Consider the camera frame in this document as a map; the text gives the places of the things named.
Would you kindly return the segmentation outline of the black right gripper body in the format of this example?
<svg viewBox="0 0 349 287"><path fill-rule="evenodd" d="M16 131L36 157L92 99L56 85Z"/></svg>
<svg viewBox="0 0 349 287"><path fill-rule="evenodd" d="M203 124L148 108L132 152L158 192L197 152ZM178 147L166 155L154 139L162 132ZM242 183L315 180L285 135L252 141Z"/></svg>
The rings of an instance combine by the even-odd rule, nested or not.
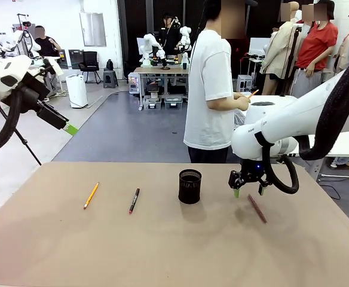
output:
<svg viewBox="0 0 349 287"><path fill-rule="evenodd" d="M240 171L231 171L228 185L234 190L239 190L247 183L258 182L262 188L265 188L271 185L268 179L262 179L265 175L264 165L261 161L242 160Z"/></svg>

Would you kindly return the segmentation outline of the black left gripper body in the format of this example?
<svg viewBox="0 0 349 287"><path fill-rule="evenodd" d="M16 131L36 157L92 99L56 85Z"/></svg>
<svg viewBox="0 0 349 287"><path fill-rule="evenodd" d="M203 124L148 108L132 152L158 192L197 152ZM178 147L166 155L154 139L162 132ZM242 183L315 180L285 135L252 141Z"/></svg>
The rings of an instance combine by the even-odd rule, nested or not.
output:
<svg viewBox="0 0 349 287"><path fill-rule="evenodd" d="M50 91L35 76L26 72L23 79L18 83L16 91L20 92L22 99L20 105L21 114L34 111L40 119L56 129L65 128L69 120L44 101Z"/></svg>

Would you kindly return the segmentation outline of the person's right hand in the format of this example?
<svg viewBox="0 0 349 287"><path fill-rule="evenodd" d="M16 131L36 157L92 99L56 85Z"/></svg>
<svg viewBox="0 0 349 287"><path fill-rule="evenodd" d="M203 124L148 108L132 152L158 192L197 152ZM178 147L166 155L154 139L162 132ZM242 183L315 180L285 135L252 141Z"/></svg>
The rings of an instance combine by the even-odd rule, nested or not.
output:
<svg viewBox="0 0 349 287"><path fill-rule="evenodd" d="M235 106L241 111L247 111L250 104L250 97L243 95L242 93L234 93Z"/></svg>

